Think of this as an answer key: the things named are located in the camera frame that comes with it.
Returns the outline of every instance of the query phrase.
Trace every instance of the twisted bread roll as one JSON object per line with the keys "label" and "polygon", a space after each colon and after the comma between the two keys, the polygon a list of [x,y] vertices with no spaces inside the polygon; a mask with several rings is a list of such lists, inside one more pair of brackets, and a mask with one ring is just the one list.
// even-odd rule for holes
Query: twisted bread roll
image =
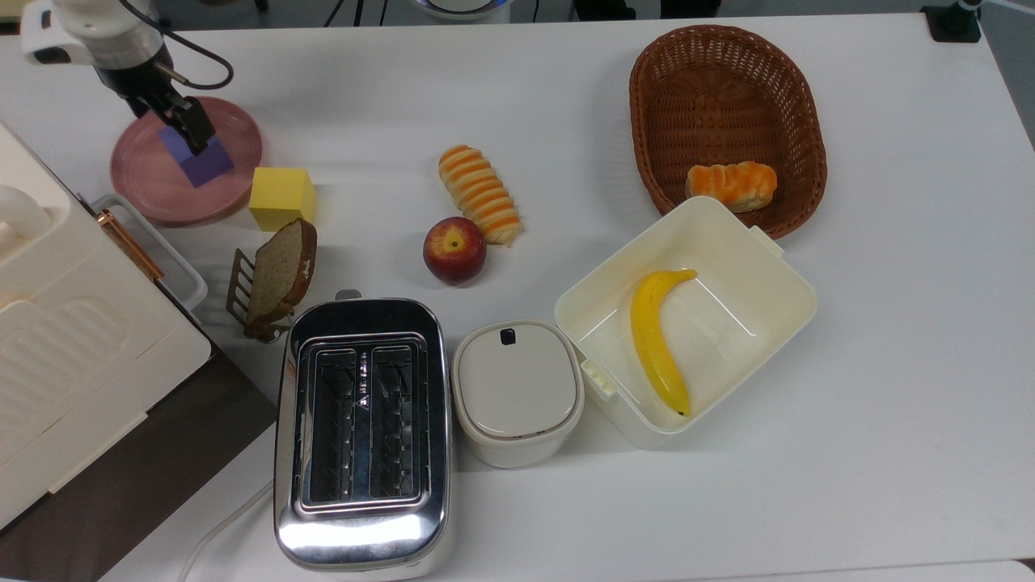
{"label": "twisted bread roll", "polygon": [[510,193],[477,149],[459,145],[446,150],[439,159],[439,177],[453,204],[478,225],[485,242],[509,246],[525,230]]}
{"label": "twisted bread roll", "polygon": [[776,190],[776,172],[765,164],[694,166],[686,175],[686,197],[710,196],[733,212],[758,210]]}

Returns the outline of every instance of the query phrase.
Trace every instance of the white storage box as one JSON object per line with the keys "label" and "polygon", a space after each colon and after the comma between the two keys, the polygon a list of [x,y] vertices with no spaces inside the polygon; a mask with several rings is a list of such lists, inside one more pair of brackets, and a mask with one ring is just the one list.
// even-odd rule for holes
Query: white storage box
{"label": "white storage box", "polygon": [[489,325],[453,354],[456,417],[475,456],[500,468],[556,453],[582,416],[574,349],[560,330],[530,319]]}
{"label": "white storage box", "polygon": [[[816,292],[781,254],[719,202],[696,197],[561,296],[557,324],[575,347],[590,397],[632,444],[653,448],[685,431],[812,318]],[[629,322],[642,278],[684,268],[698,277],[667,296],[661,325],[689,390],[689,416],[654,392]]]}
{"label": "white storage box", "polygon": [[0,527],[118,442],[210,352],[0,123]]}

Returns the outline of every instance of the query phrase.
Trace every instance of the wicker basket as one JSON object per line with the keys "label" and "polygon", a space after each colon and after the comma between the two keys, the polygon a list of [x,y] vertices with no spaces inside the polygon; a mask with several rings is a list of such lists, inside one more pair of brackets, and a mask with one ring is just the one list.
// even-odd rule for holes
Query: wicker basket
{"label": "wicker basket", "polygon": [[779,49],[729,26],[689,26],[648,46],[629,79],[637,166],[662,214],[686,199],[694,165],[771,166],[772,202],[738,214],[779,238],[811,216],[826,150],[805,78]]}

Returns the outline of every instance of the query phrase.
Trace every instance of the banana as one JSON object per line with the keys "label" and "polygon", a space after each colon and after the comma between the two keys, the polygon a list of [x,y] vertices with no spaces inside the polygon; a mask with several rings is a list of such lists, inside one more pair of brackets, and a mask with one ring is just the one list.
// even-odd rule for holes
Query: banana
{"label": "banana", "polygon": [[659,270],[640,281],[632,295],[632,344],[654,391],[670,408],[690,415],[690,395],[661,333],[661,302],[672,288],[698,275],[693,269]]}

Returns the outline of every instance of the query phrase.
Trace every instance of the white lidded container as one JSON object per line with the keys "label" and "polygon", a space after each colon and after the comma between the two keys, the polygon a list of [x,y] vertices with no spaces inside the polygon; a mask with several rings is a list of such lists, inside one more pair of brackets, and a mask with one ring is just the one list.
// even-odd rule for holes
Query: white lidded container
{"label": "white lidded container", "polygon": [[[812,318],[816,292],[781,255],[761,229],[694,197],[561,296],[554,315],[575,347],[590,398],[632,444],[655,448],[685,431]],[[660,311],[690,396],[690,415],[681,416],[647,379],[629,308],[645,275],[687,268],[698,277],[677,285]]]}
{"label": "white lidded container", "polygon": [[574,349],[554,326],[515,320],[482,327],[453,354],[456,417],[478,459],[500,468],[556,453],[582,416]]}

